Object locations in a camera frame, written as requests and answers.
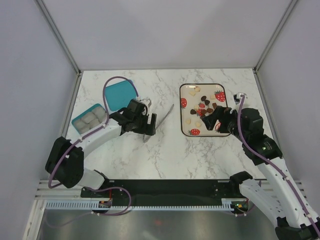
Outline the metal serving tongs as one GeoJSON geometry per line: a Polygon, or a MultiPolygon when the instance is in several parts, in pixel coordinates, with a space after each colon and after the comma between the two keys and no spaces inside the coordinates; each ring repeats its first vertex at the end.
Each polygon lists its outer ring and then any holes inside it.
{"type": "MultiPolygon", "coordinates": [[[[163,117],[163,119],[155,126],[155,130],[157,131],[158,128],[165,122],[165,120],[169,117],[170,113],[173,111],[174,109],[174,104],[171,105],[169,111],[166,113],[166,115],[163,117]]],[[[147,143],[148,140],[151,138],[152,136],[151,135],[144,135],[143,136],[143,143],[147,143]]]]}

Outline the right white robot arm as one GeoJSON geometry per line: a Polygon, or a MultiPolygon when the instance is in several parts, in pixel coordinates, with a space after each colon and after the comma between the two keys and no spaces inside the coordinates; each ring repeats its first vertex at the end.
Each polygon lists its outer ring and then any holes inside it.
{"type": "Polygon", "coordinates": [[[265,192],[247,172],[230,177],[228,191],[233,197],[249,199],[272,223],[280,240],[317,240],[320,237],[320,216],[308,204],[288,171],[276,142],[264,133],[264,120],[257,109],[240,112],[217,106],[201,116],[205,127],[229,133],[242,143],[245,155],[267,179],[276,198],[265,192]]]}

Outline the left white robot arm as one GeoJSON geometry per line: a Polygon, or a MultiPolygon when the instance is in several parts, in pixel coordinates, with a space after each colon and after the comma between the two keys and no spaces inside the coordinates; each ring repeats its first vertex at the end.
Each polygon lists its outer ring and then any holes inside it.
{"type": "Polygon", "coordinates": [[[156,121],[157,115],[148,114],[145,103],[132,99],[127,107],[107,113],[104,122],[81,134],[74,142],[63,136],[57,138],[45,164],[45,170],[50,174],[48,187],[87,187],[98,197],[105,197],[110,186],[102,173],[85,167],[86,157],[104,143],[128,132],[155,135],[156,121]]]}

